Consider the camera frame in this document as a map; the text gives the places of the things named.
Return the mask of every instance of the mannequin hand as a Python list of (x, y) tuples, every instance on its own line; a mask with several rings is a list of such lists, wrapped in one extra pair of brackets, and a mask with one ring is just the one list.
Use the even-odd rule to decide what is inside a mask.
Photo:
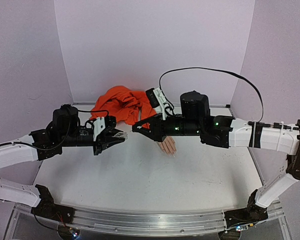
[(158, 145), (164, 153), (175, 156), (177, 152), (176, 142), (171, 136), (167, 136), (163, 142), (158, 142)]

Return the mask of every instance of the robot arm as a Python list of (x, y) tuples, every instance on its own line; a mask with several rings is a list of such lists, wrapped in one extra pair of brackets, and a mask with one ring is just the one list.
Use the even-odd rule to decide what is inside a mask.
[[(0, 144), (0, 169), (18, 163), (51, 158), (62, 154), (64, 147), (91, 146), (93, 154), (98, 155), (113, 145), (123, 143), (127, 138), (126, 133), (115, 129), (117, 123), (113, 116), (98, 117), (88, 122), (91, 127), (81, 126), (78, 109), (70, 105), (61, 106), (53, 112), (52, 122), (46, 129), (36, 130), (14, 141)], [(65, 206), (54, 204), (46, 187), (20, 184), (1, 177), (0, 199), (33, 207), (32, 210), (37, 216), (55, 213), (56, 210), (52, 210), (52, 206), (61, 213), (63, 209), (71, 212), (71, 209)], [(69, 218), (67, 214), (63, 217), (65, 221)]]
[[(285, 125), (211, 116), (208, 97), (195, 91), (180, 96), (182, 114), (167, 115), (169, 103), (160, 88), (148, 90), (147, 96), (157, 115), (137, 122), (132, 131), (156, 142), (162, 142), (166, 136), (198, 136), (201, 143), (219, 148), (251, 147), (287, 154), (287, 164), (251, 194), (246, 208), (225, 212), (228, 229), (267, 219), (267, 207), (300, 181), (300, 120)], [(149, 124), (149, 128), (144, 128), (144, 124)]]

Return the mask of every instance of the purple wall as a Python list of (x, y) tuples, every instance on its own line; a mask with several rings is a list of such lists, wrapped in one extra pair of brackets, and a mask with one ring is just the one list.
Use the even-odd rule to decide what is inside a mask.
[[(256, 1), (241, 74), (259, 88), (264, 122), (296, 123), (300, 119), (300, 0)], [(239, 118), (258, 120), (256, 93), (239, 82), (232, 102)], [(285, 154), (253, 150), (264, 178), (275, 174)], [(280, 197), (294, 240), (300, 240), (300, 182)]]
[[(54, 109), (72, 103), (53, 0), (0, 0), (0, 143), (45, 128)], [(38, 162), (0, 170), (31, 184)], [(0, 239), (13, 204), (0, 202)]]
[[(255, 0), (56, 0), (74, 101), (93, 103), (117, 85), (145, 91), (176, 68), (239, 72), (254, 5)], [(236, 85), (230, 75), (202, 70), (173, 72), (162, 79), (173, 103), (196, 89), (209, 93), (212, 105), (226, 105)]]

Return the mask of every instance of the white table surface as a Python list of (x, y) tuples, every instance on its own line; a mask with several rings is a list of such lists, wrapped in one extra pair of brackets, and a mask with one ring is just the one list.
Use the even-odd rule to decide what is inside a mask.
[[(91, 110), (92, 105), (77, 105)], [(211, 115), (228, 115), (212, 108)], [(90, 116), (80, 113), (81, 124)], [(217, 148), (199, 137), (173, 137), (175, 157), (131, 126), (128, 139), (98, 156), (92, 147), (64, 147), (44, 160), (36, 184), (49, 188), (58, 204), (116, 212), (194, 212), (242, 208), (262, 184), (246, 147)]]

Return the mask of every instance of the wire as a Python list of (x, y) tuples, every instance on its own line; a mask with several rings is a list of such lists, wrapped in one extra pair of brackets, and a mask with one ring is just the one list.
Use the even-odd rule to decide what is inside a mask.
[(84, 124), (84, 127), (87, 128), (87, 124), (90, 124), (91, 125), (91, 128), (94, 129), (95, 126), (94, 126), (94, 121), (96, 121), (97, 119), (92, 119), (92, 120), (87, 120)]
[[(50, 230), (53, 230), (53, 231), (56, 231), (56, 232), (61, 232), (60, 230), (58, 230), (58, 229), (55, 229), (55, 228), (53, 228), (53, 227), (49, 227), (49, 226), (47, 226), (47, 225), (44, 225), (44, 224), (42, 224), (41, 222), (39, 222), (39, 220), (38, 220), (38, 218), (37, 218), (37, 216), (33, 213), (33, 216), (34, 216), (34, 219), (36, 220), (36, 222), (39, 224), (39, 225), (41, 225), (42, 227), (45, 227), (45, 228), (47, 228), (47, 229), (50, 229)], [(69, 235), (72, 235), (72, 233), (68, 233), (68, 232), (62, 232), (63, 234), (69, 234)]]
[(62, 216), (59, 215), (58, 213), (56, 213), (56, 215), (59, 217), (59, 219), (60, 219), (61, 223), (63, 224), (63, 226), (64, 226), (65, 228), (68, 228), (67, 225), (64, 223), (64, 220), (63, 220)]
[(166, 107), (164, 108), (164, 111), (165, 111), (165, 113), (166, 113), (168, 116), (170, 116), (170, 117), (175, 116), (175, 112), (174, 112), (174, 110), (173, 110), (173, 108), (172, 108), (171, 106), (166, 106)]
[(106, 116), (109, 116), (109, 111), (108, 110), (95, 110), (95, 111), (85, 111), (85, 110), (79, 110), (78, 112), (80, 113), (106, 113)]
[[(226, 71), (226, 70), (220, 70), (220, 69), (214, 69), (214, 68), (207, 68), (207, 67), (200, 67), (200, 66), (192, 66), (192, 67), (184, 67), (184, 68), (177, 68), (177, 69), (173, 69), (173, 70), (169, 70), (169, 71), (166, 71), (164, 74), (161, 75), (161, 77), (159, 78), (159, 87), (163, 93), (164, 96), (166, 96), (164, 94), (164, 91), (162, 90), (162, 87), (161, 87), (161, 79), (164, 75), (168, 74), (168, 73), (172, 73), (172, 72), (177, 72), (177, 71), (182, 71), (182, 70), (189, 70), (189, 69), (203, 69), (203, 70), (210, 70), (210, 71), (215, 71), (215, 72), (220, 72), (220, 73), (225, 73), (225, 74), (229, 74), (229, 75), (232, 75), (238, 79), (241, 79), (241, 80), (244, 80), (246, 83), (248, 83), (251, 87), (253, 87), (253, 89), (256, 91), (256, 93), (258, 94), (259, 96), (259, 99), (260, 99), (260, 102), (261, 102), (261, 106), (262, 106), (262, 115), (261, 115), (261, 118), (260, 120), (258, 121), (258, 123), (262, 120), (262, 118), (264, 117), (264, 102), (262, 100), (262, 97), (261, 97), (261, 93), (259, 92), (258, 88), (252, 83), (250, 82), (248, 79), (246, 79), (245, 77), (237, 74), (237, 73), (234, 73), (232, 71)], [(167, 97), (165, 97), (166, 100), (172, 105), (172, 109), (175, 109), (175, 106), (167, 99)]]
[(67, 129), (67, 131), (66, 131), (66, 134), (65, 134), (64, 138), (62, 139), (62, 141), (61, 141), (58, 145), (56, 145), (56, 146), (54, 146), (54, 147), (52, 147), (52, 148), (40, 148), (40, 147), (33, 146), (33, 145), (29, 144), (29, 143), (22, 142), (22, 141), (4, 142), (4, 143), (1, 143), (1, 144), (0, 144), (0, 147), (6, 146), (6, 145), (16, 145), (16, 144), (20, 144), (20, 145), (26, 145), (26, 146), (28, 146), (28, 147), (31, 147), (31, 148), (34, 148), (34, 149), (37, 149), (37, 150), (40, 150), (40, 151), (51, 151), (51, 150), (54, 150), (54, 149), (60, 147), (60, 146), (65, 142), (66, 138), (67, 138), (68, 135), (69, 135), (70, 127), (71, 127), (71, 118), (70, 118), (69, 126), (68, 126), (68, 129)]

